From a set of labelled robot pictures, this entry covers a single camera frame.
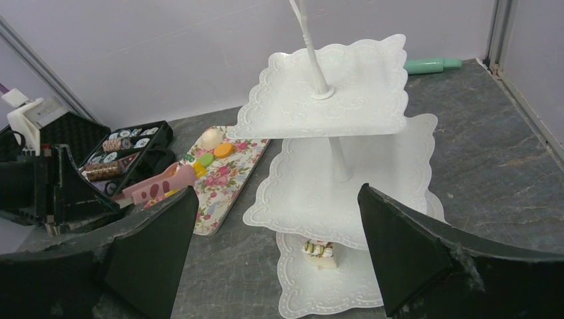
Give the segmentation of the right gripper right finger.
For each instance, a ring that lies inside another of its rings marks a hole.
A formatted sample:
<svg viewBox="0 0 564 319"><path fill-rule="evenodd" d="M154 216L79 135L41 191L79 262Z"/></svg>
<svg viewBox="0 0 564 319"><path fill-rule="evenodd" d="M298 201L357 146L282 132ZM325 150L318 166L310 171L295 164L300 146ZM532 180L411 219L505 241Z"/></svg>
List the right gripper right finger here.
<svg viewBox="0 0 564 319"><path fill-rule="evenodd" d="M563 317L563 255L467 233L369 184L357 200L389 318Z"/></svg>

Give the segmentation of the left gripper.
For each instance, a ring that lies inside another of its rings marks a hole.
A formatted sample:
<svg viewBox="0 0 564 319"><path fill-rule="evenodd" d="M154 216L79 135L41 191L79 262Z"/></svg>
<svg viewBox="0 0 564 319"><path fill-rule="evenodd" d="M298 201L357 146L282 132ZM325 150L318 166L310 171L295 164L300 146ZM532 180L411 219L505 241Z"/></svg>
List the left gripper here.
<svg viewBox="0 0 564 319"><path fill-rule="evenodd" d="M68 145L41 144L29 159L33 164L33 201L26 208L27 219L43 225L49 235L61 233L55 219L58 187L61 225L121 214L119 205L78 171Z"/></svg>

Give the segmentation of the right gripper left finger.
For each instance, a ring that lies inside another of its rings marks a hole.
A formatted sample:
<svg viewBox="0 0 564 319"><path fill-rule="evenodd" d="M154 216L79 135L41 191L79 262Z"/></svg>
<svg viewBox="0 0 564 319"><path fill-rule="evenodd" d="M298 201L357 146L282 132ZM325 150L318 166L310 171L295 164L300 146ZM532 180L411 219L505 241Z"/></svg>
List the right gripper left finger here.
<svg viewBox="0 0 564 319"><path fill-rule="evenodd" d="M89 233L1 256L2 318L169 318L198 215L188 187Z"/></svg>

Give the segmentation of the white decorated cake slice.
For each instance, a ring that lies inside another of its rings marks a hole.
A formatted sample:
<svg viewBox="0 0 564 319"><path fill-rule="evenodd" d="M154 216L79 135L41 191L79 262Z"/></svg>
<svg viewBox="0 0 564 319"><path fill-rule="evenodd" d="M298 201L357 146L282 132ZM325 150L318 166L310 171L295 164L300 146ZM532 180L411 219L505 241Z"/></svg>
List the white decorated cake slice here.
<svg viewBox="0 0 564 319"><path fill-rule="evenodd" d="M336 269L338 267L333 242L309 239L304 242L302 253L308 263L318 268Z"/></svg>

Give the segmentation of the yellow cube cake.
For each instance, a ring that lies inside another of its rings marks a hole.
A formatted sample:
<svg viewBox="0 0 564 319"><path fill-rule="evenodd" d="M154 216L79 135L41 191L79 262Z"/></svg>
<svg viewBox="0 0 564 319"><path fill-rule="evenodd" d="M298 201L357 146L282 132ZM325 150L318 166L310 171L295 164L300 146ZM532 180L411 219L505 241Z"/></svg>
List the yellow cube cake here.
<svg viewBox="0 0 564 319"><path fill-rule="evenodd" d="M196 179L202 178L207 173L207 169L198 161L195 161L192 167L195 171Z"/></svg>

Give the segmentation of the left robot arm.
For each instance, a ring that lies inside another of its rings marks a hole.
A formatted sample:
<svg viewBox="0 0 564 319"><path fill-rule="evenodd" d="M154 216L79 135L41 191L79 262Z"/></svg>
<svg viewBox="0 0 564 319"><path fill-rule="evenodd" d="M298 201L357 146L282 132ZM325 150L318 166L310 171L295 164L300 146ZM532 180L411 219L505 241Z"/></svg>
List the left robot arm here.
<svg viewBox="0 0 564 319"><path fill-rule="evenodd" d="M113 221L119 204L79 172L66 144L26 150L26 139L1 158L1 217L42 225L52 236L99 220Z"/></svg>

